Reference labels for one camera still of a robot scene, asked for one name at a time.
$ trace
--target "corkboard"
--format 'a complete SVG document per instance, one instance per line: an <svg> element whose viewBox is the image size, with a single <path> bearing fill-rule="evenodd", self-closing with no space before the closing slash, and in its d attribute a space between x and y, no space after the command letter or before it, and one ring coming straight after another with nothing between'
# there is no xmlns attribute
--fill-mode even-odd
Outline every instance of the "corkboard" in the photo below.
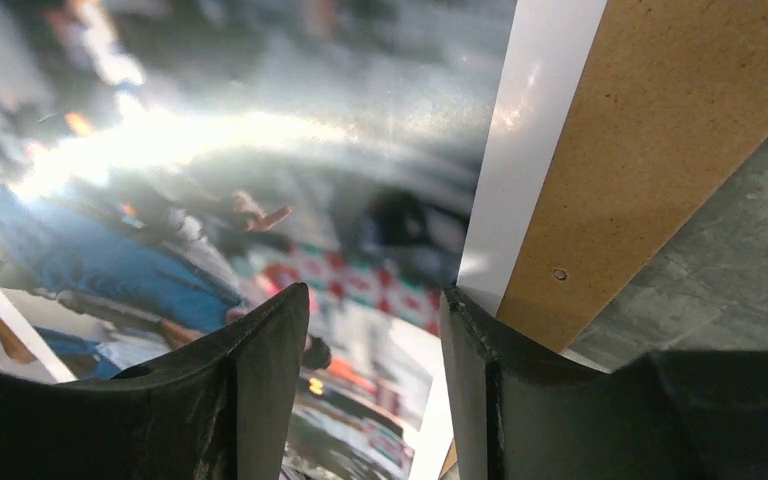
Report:
<svg viewBox="0 0 768 480"><path fill-rule="evenodd" d="M498 318L561 351L767 136L768 0L610 0Z"/></svg>

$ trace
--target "concrete surface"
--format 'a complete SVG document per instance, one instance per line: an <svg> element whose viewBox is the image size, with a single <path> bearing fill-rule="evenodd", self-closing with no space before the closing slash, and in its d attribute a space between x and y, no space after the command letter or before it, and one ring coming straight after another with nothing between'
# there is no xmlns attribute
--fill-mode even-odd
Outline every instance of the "concrete surface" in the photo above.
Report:
<svg viewBox="0 0 768 480"><path fill-rule="evenodd" d="M768 139L570 346L608 369L669 348L768 349Z"/></svg>

